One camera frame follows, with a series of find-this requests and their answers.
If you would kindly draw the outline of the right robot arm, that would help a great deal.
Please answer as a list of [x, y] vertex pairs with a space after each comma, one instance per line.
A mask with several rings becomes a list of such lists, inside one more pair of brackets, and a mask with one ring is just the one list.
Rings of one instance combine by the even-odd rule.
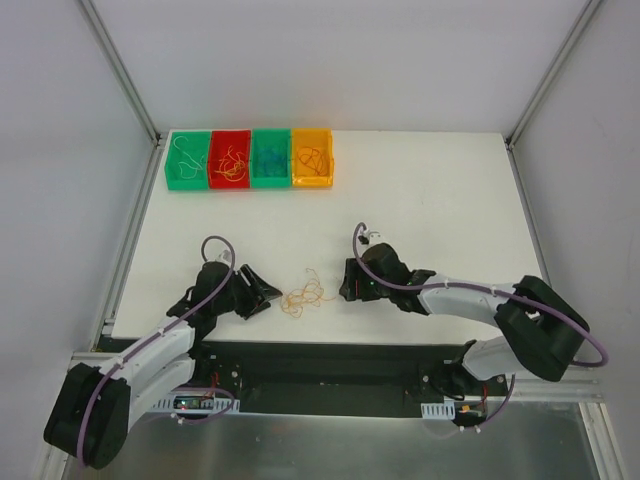
[[501, 374], [528, 371], [558, 382], [590, 337], [586, 321], [538, 277], [473, 284], [411, 270], [386, 243], [346, 260], [339, 294], [348, 302], [387, 299], [404, 312], [460, 317], [499, 329], [493, 339], [469, 340], [430, 374], [432, 388], [456, 400]]

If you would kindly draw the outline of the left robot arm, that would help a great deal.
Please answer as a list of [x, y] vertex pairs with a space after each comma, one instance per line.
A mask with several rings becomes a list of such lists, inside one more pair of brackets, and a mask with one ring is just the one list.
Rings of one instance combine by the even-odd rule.
[[201, 344], [220, 316], [247, 320], [281, 295], [248, 265], [204, 263], [149, 334], [99, 366], [78, 363], [67, 372], [44, 441], [86, 466], [106, 467], [154, 403], [183, 384], [199, 389], [209, 382], [212, 367], [201, 358]]

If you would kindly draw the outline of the orange bin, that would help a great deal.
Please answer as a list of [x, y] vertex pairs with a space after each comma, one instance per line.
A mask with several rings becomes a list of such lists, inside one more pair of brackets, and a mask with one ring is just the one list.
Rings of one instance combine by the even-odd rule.
[[334, 180], [332, 130], [292, 130], [292, 185], [294, 188], [330, 188]]

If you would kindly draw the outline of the green bin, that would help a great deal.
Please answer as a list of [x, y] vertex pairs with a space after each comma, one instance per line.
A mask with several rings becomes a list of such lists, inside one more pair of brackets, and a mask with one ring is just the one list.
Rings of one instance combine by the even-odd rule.
[[251, 131], [249, 176], [252, 189], [288, 189], [292, 186], [291, 129]]
[[165, 179], [170, 191], [208, 190], [210, 131], [174, 131], [168, 142]]

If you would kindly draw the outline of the red bin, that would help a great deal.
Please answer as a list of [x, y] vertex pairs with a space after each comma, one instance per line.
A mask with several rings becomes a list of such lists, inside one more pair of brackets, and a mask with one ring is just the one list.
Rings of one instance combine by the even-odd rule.
[[250, 130], [214, 130], [211, 134], [207, 174], [209, 188], [248, 189]]

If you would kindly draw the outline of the far left green bin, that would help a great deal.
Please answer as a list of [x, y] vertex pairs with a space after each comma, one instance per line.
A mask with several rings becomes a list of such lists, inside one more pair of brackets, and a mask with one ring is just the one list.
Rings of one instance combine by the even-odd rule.
[[174, 131], [168, 142], [165, 179], [170, 191], [208, 190], [210, 131]]

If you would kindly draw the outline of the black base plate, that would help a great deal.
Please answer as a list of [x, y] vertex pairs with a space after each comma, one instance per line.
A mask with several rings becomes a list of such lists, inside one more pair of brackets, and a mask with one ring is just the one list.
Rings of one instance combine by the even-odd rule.
[[456, 345], [206, 341], [188, 389], [229, 391], [243, 413], [417, 418]]

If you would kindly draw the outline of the right aluminium frame post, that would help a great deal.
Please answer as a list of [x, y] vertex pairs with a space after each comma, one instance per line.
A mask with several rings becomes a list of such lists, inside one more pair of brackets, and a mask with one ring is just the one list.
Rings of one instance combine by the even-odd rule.
[[509, 133], [504, 137], [508, 151], [512, 151], [525, 130], [541, 108], [554, 83], [560, 77], [572, 54], [595, 21], [597, 15], [606, 5], [605, 0], [588, 0], [580, 9], [568, 33], [560, 43], [544, 74], [537, 83], [522, 113]]

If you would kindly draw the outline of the aluminium frame post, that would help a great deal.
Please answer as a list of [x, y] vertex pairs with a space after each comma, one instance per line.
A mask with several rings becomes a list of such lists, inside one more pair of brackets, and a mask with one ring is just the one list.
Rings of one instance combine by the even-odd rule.
[[525, 130], [541, 108], [554, 83], [560, 77], [572, 54], [595, 21], [597, 15], [606, 5], [605, 0], [588, 0], [580, 9], [568, 33], [560, 43], [544, 74], [537, 83], [522, 113], [509, 133], [504, 137], [508, 151], [512, 151]]
[[91, 0], [78, 0], [75, 2], [86, 24], [91, 30], [94, 39], [106, 59], [121, 92], [124, 94], [130, 107], [153, 146], [157, 146], [162, 138], [155, 122], [144, 104], [142, 96], [136, 87], [128, 68], [103, 20], [96, 4]]

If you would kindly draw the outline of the left aluminium frame post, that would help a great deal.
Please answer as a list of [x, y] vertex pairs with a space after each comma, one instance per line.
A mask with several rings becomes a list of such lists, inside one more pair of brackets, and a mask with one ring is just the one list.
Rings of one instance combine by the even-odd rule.
[[86, 24], [91, 30], [94, 39], [106, 59], [121, 92], [124, 94], [130, 107], [153, 146], [157, 146], [162, 138], [155, 122], [144, 104], [142, 96], [136, 87], [128, 68], [103, 20], [96, 4], [91, 0], [78, 0], [75, 2]]

